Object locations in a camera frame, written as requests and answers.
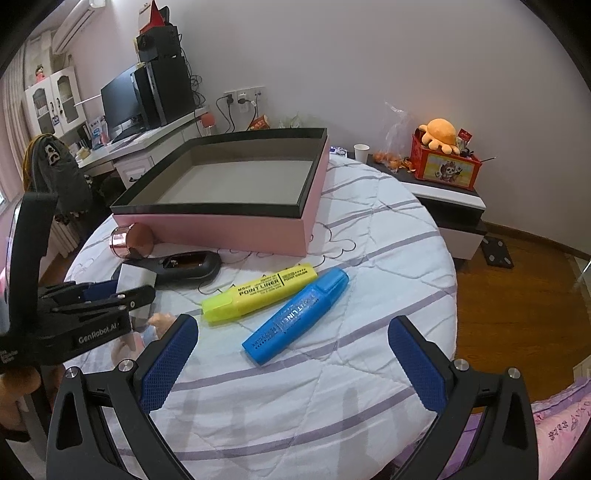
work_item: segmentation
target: blue highlighter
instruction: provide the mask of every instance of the blue highlighter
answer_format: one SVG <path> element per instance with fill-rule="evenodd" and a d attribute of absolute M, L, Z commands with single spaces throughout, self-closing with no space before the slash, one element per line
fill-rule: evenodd
<path fill-rule="evenodd" d="M 253 333 L 242 344 L 244 350 L 257 364 L 268 362 L 312 328 L 336 303 L 348 283 L 349 277 L 343 270 L 329 270 Z"/>

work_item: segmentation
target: cardboard box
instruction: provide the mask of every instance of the cardboard box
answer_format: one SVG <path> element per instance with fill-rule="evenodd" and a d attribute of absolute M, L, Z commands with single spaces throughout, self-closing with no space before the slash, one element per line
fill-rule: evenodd
<path fill-rule="evenodd" d="M 112 206 L 120 226 L 148 225 L 161 242 L 305 256 L 329 160 L 325 129 L 196 138 Z"/>
<path fill-rule="evenodd" d="M 413 150 L 410 160 L 415 169 L 414 176 L 420 180 L 437 181 L 466 190 L 474 190 L 474 182 L 482 163 L 474 155 L 460 157 L 446 155 L 423 145 L 424 132 L 419 129 L 413 135 Z"/>

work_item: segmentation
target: bed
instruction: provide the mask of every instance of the bed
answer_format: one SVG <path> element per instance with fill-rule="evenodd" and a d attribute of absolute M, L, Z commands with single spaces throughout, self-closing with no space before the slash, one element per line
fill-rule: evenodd
<path fill-rule="evenodd" d="M 87 241 L 66 280 L 110 279 L 121 262 L 108 247 L 109 218 Z M 195 247 L 159 244 L 163 256 Z M 456 275 L 424 207 L 391 176 L 331 155 L 306 258 L 220 250 L 209 285 L 160 290 L 154 312 L 189 313 L 197 347 L 164 407 L 151 417 L 198 479 L 371 479 L 433 420 L 394 358 L 387 326 L 407 315 L 448 356 L 456 347 Z M 344 269 L 350 284 L 312 330 L 264 367 L 241 343 L 279 308 L 209 327 L 200 302 L 233 284 L 307 261 Z M 69 362 L 112 369 L 107 344 Z M 142 475 L 112 411 L 113 437 Z"/>

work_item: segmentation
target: black computer tower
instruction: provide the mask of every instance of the black computer tower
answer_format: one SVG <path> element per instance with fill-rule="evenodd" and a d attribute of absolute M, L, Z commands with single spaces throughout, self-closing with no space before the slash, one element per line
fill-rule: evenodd
<path fill-rule="evenodd" d="M 185 58 L 162 58 L 143 67 L 148 74 L 156 111 L 162 125 L 167 125 L 196 109 L 191 79 Z"/>
<path fill-rule="evenodd" d="M 134 81 L 135 96 L 138 99 L 144 124 L 149 130 L 161 127 L 163 123 L 156 108 L 156 101 L 154 100 L 150 78 L 148 77 L 148 69 L 145 66 L 138 68 L 133 73 L 132 79 Z"/>

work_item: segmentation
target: blue gripper pad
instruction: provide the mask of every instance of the blue gripper pad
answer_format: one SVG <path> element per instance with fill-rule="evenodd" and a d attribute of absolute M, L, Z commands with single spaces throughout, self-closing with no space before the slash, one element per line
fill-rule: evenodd
<path fill-rule="evenodd" d="M 108 280 L 89 286 L 83 293 L 85 301 L 108 299 L 117 292 L 118 280 Z"/>
<path fill-rule="evenodd" d="M 161 340 L 153 342 L 158 343 L 168 340 L 160 355 L 141 380 L 139 406 L 145 413 L 158 410 L 164 405 L 166 397 L 168 397 L 191 352 L 197 345 L 197 338 L 199 337 L 197 321 L 191 316 L 187 315 L 185 317 L 183 324 L 173 333 L 172 338 L 167 339 L 168 333 L 172 333 L 169 331 Z"/>
<path fill-rule="evenodd" d="M 417 334 L 424 344 L 428 344 L 415 329 L 415 335 Z M 427 410 L 440 414 L 447 404 L 446 379 L 441 376 L 440 371 L 419 344 L 418 340 L 420 339 L 415 339 L 411 332 L 408 331 L 403 325 L 401 317 L 393 318 L 390 321 L 388 328 L 390 348 L 396 355 L 398 362 L 400 362 L 423 406 Z"/>

